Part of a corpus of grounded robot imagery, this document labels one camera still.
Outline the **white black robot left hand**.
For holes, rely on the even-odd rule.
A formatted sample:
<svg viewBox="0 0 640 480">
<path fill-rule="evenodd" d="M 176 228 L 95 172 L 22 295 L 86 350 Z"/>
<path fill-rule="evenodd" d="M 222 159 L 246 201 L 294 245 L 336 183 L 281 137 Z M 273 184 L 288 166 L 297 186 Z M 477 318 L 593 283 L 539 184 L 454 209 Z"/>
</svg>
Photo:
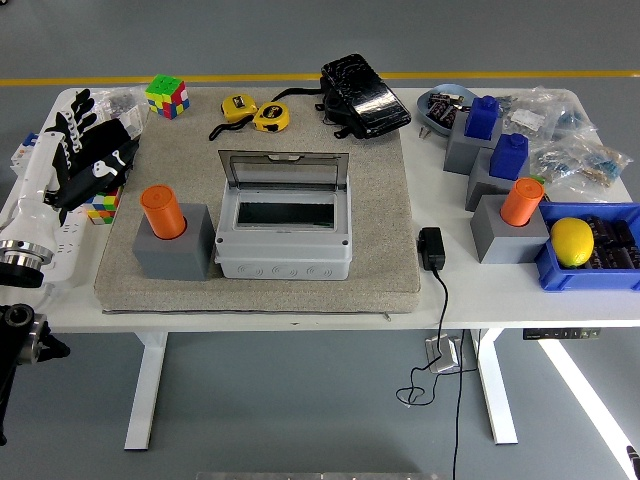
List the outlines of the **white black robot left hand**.
<svg viewBox="0 0 640 480">
<path fill-rule="evenodd" d="M 38 135 L 1 253 L 51 256 L 66 213 L 124 184 L 145 123 L 131 91 L 76 90 Z"/>
</svg>

